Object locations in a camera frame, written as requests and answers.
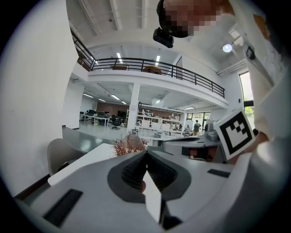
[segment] gray chair back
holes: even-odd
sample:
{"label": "gray chair back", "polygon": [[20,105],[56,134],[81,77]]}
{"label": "gray chair back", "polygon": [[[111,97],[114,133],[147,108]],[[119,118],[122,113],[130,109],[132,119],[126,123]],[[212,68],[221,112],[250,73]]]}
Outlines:
{"label": "gray chair back", "polygon": [[47,147],[47,161],[50,175],[58,172],[58,169],[71,160],[79,159],[85,152],[72,148],[64,139],[57,138],[51,141]]}

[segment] balcony railing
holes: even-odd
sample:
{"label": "balcony railing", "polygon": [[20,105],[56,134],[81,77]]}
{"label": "balcony railing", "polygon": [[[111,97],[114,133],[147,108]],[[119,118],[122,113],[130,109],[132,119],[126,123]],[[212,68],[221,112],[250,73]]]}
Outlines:
{"label": "balcony railing", "polygon": [[190,70],[179,66],[160,62],[156,66],[156,61],[141,59],[141,58],[105,58],[99,59],[97,63],[93,64],[92,70],[124,70],[124,71],[140,71],[154,73],[158,75],[168,76],[184,81],[189,81],[195,85],[207,88],[208,90],[222,96],[224,98],[224,88],[211,80],[194,73]]}
{"label": "balcony railing", "polygon": [[167,76],[179,80],[189,81],[195,85],[202,86],[208,90],[220,95],[224,98],[224,88],[212,82],[211,80],[190,70],[179,66],[156,61],[141,59],[141,58],[105,58],[96,60],[95,57],[88,51],[84,44],[79,40],[75,33],[71,30],[74,44],[79,54],[78,63],[88,71],[103,71],[103,70],[124,70],[124,71],[140,71],[154,73]]}

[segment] desk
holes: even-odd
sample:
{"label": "desk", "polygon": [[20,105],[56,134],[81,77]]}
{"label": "desk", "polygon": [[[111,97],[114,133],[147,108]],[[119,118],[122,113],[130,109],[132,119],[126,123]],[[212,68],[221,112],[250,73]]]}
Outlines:
{"label": "desk", "polygon": [[89,117],[91,117],[91,118],[93,117],[93,116],[88,116],[88,115],[85,115],[85,114],[80,114],[80,116],[84,116],[84,123],[86,122],[86,117],[88,117],[88,118]]}
{"label": "desk", "polygon": [[75,162],[71,163],[69,166],[65,167],[64,169],[60,170],[55,175],[51,176],[47,182],[54,186],[61,180],[65,179],[73,172],[77,171],[79,168],[84,167],[86,165],[100,162],[114,156],[114,148],[112,145],[103,143],[100,146],[96,147],[94,150],[90,151],[89,153],[85,154]]}
{"label": "desk", "polygon": [[159,141],[167,141],[167,140],[170,140],[170,139],[175,139],[175,137],[166,136],[166,135],[162,135],[161,137],[149,137],[149,136],[139,135],[139,137],[143,138],[143,139],[152,140],[153,141],[153,145],[152,145],[153,147],[157,147]]}
{"label": "desk", "polygon": [[97,116],[93,116],[93,118],[94,118],[94,124],[95,124],[95,119],[100,119],[100,120],[105,120],[104,127],[106,126],[106,121],[107,121],[107,125],[108,125],[109,118],[102,118],[102,117],[97,117]]}

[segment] green tree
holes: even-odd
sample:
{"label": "green tree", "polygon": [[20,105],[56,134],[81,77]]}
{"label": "green tree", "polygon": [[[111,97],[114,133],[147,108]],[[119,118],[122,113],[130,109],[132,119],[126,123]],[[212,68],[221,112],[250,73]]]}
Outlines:
{"label": "green tree", "polygon": [[254,117],[254,110],[252,107],[245,107],[245,113],[247,117]]}

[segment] shelf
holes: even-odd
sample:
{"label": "shelf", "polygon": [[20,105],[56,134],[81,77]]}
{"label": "shelf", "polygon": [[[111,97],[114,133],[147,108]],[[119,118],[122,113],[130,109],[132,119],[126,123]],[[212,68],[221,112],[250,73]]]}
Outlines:
{"label": "shelf", "polygon": [[163,121],[166,121],[166,122],[177,122],[177,123],[182,123],[182,121],[178,121],[178,120],[175,120],[175,119],[164,119],[164,118],[161,118],[161,117],[155,117],[155,116],[144,116],[144,115],[137,115],[138,117],[143,117],[143,118],[151,118],[151,119],[158,119],[158,120],[163,120]]}
{"label": "shelf", "polygon": [[170,108],[166,108],[166,107],[156,107],[156,106],[145,105],[145,104],[142,104],[141,107],[142,108],[147,108],[147,109],[157,109],[157,110],[160,110],[160,111],[168,111],[168,112],[178,113],[178,114],[185,112],[185,111],[181,111],[181,110],[170,109]]}
{"label": "shelf", "polygon": [[151,129],[151,130],[157,130],[157,131],[165,131],[165,132],[172,132],[172,133],[182,133],[182,131],[178,130],[162,130],[162,129],[153,129],[152,127],[146,127],[146,126],[136,126],[137,128],[142,128],[142,129]]}

